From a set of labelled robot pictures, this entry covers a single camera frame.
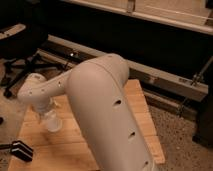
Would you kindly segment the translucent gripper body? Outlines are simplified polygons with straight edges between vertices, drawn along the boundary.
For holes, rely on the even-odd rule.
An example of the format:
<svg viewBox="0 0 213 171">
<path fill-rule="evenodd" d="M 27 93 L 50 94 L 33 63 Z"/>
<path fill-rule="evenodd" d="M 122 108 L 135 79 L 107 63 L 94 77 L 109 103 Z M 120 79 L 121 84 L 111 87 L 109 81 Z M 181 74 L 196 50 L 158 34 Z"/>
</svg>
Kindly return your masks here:
<svg viewBox="0 0 213 171">
<path fill-rule="evenodd" d="M 45 105 L 40 105 L 36 108 L 36 112 L 38 113 L 39 122 L 44 122 L 50 119 L 54 119 L 57 117 L 56 109 L 59 107 L 59 104 L 51 99 L 49 103 Z"/>
</svg>

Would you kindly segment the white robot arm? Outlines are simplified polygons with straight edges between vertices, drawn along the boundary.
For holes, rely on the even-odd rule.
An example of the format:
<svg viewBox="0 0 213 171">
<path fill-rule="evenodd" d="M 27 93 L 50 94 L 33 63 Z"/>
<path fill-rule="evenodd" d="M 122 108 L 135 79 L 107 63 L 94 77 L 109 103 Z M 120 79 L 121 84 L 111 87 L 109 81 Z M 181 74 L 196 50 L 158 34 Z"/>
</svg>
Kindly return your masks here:
<svg viewBox="0 0 213 171">
<path fill-rule="evenodd" d="M 101 171 L 159 171 L 125 96 L 126 60 L 106 54 L 47 80 L 30 74 L 18 98 L 44 116 L 54 96 L 66 95 Z"/>
</svg>

